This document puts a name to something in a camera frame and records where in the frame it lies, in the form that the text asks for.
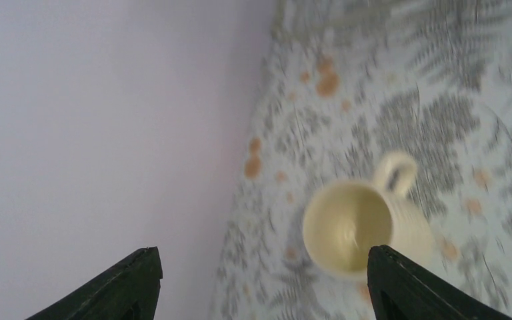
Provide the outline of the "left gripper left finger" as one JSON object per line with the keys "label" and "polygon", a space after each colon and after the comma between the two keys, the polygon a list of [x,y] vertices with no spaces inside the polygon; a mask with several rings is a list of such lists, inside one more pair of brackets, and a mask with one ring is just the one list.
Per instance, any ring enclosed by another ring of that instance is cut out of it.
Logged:
{"label": "left gripper left finger", "polygon": [[162,278],[158,248],[141,248],[30,319],[153,320]]}

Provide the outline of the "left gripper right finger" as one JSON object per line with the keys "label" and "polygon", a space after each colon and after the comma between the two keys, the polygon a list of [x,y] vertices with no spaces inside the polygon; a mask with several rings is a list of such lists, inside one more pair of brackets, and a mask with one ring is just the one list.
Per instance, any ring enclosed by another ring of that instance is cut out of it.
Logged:
{"label": "left gripper right finger", "polygon": [[511,320],[388,245],[369,250],[367,285],[377,320]]}

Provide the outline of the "cream ribbed mug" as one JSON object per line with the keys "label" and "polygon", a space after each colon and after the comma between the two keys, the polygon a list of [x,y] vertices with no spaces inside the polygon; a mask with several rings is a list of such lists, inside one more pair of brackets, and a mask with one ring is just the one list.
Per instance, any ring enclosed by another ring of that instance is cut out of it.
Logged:
{"label": "cream ribbed mug", "polygon": [[311,198],[303,214],[302,238],[322,271],[345,280],[366,281],[368,253],[388,245],[426,266],[434,238],[429,222],[408,200],[418,166],[404,152],[388,153],[370,181],[340,179]]}

